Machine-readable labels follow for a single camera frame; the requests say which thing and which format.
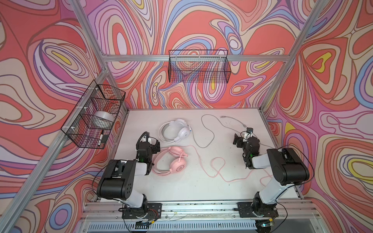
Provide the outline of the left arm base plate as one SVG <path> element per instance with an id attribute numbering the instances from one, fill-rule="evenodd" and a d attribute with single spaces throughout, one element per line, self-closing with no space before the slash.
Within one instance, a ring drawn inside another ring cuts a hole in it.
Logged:
<path id="1" fill-rule="evenodd" d="M 122 219 L 148 219 L 161 218 L 162 203 L 148 203 L 140 208 L 121 208 Z"/>

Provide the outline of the white headphones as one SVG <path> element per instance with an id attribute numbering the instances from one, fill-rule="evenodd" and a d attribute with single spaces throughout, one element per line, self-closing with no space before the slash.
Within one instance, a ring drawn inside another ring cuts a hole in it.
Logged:
<path id="1" fill-rule="evenodd" d="M 163 123 L 158 130 L 159 139 L 166 144 L 175 144 L 187 139 L 191 133 L 190 125 L 183 119 Z"/>

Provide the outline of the silver tape roll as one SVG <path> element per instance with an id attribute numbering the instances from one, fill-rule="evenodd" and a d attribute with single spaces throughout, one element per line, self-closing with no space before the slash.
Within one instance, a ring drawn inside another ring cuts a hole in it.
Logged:
<path id="1" fill-rule="evenodd" d="M 97 111 L 92 117 L 93 125 L 99 128 L 110 128 L 114 120 L 114 116 L 106 111 Z"/>

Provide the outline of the black marker pen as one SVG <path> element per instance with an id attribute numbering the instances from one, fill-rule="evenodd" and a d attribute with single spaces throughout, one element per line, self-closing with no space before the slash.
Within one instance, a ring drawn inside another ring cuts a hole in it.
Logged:
<path id="1" fill-rule="evenodd" d="M 101 146 L 103 137 L 104 137 L 104 130 L 101 130 L 99 140 L 98 140 L 98 146 Z"/>

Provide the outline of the pink cat-ear headphones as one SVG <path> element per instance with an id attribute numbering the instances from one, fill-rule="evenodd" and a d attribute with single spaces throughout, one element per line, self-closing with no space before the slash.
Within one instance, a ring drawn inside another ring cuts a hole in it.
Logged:
<path id="1" fill-rule="evenodd" d="M 172 155 L 175 159 L 170 163 L 168 170 L 159 170 L 157 168 L 157 163 L 162 159 L 162 157 L 166 153 Z M 162 149 L 153 158 L 152 171 L 158 176 L 168 176 L 171 174 L 180 173 L 187 166 L 187 162 L 185 160 L 186 157 L 188 157 L 188 155 L 185 153 L 185 151 L 181 147 L 171 146 L 171 147 Z"/>

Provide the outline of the aluminium front rail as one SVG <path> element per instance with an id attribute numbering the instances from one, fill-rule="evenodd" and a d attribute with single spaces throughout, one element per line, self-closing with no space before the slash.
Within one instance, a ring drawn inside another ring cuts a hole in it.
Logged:
<path id="1" fill-rule="evenodd" d="M 163 202 L 161 210 L 162 220 L 231 220 L 239 219 L 239 200 L 233 201 L 191 201 L 191 202 Z M 118 211 L 122 205 L 117 202 L 88 203 L 81 219 L 119 219 Z M 321 218 L 316 205 L 305 199 L 282 199 L 276 206 L 279 216 L 277 219 L 313 219 Z"/>

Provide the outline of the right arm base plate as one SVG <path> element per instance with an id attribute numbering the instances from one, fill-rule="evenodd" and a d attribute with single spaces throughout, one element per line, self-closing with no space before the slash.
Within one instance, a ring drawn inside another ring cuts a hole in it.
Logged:
<path id="1" fill-rule="evenodd" d="M 241 218 L 245 217 L 264 217 L 277 218 L 279 216 L 275 204 L 263 204 L 257 202 L 238 202 L 235 211 L 239 212 Z"/>

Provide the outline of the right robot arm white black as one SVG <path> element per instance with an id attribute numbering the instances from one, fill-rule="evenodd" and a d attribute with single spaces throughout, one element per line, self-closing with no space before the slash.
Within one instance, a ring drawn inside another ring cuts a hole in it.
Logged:
<path id="1" fill-rule="evenodd" d="M 257 192 L 248 208 L 261 216 L 276 208 L 278 198 L 289 188 L 301 185 L 310 178 L 309 169 L 292 148 L 267 149 L 260 154 L 260 140 L 255 136 L 234 135 L 233 144 L 243 149 L 245 166 L 250 170 L 270 168 L 273 177 L 265 188 Z"/>

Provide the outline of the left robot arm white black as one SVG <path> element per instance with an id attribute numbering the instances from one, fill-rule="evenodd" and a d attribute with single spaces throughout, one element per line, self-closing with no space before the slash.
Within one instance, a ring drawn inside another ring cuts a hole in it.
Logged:
<path id="1" fill-rule="evenodd" d="M 96 189 L 101 199 L 115 200 L 132 209 L 147 209 L 148 201 L 144 194 L 134 190 L 135 177 L 150 174 L 153 155 L 160 152 L 159 141 L 144 132 L 136 143 L 134 160 L 110 160 L 105 167 Z"/>

